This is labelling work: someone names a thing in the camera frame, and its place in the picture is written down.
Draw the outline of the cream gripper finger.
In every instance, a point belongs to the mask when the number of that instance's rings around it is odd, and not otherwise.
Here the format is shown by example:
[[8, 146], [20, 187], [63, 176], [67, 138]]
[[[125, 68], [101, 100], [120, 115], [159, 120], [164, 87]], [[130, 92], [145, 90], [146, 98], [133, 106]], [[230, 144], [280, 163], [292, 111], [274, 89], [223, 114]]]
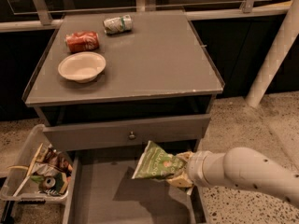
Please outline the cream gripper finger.
[[190, 188], [192, 181], [188, 178], [186, 173], [182, 173], [179, 176], [167, 179], [167, 183], [177, 188]]
[[180, 166], [186, 166], [192, 156], [193, 156], [193, 152], [191, 151], [182, 152], [176, 155], [176, 157], [179, 160]]

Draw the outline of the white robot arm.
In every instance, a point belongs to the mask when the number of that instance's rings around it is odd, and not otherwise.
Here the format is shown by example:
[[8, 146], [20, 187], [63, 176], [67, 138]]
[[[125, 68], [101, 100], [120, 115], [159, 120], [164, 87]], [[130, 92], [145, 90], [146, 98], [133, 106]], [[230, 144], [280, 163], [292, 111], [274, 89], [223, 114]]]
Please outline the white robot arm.
[[188, 152], [183, 172], [167, 182], [177, 188], [226, 187], [271, 195], [299, 208], [299, 176], [260, 152], [235, 147], [226, 153]]

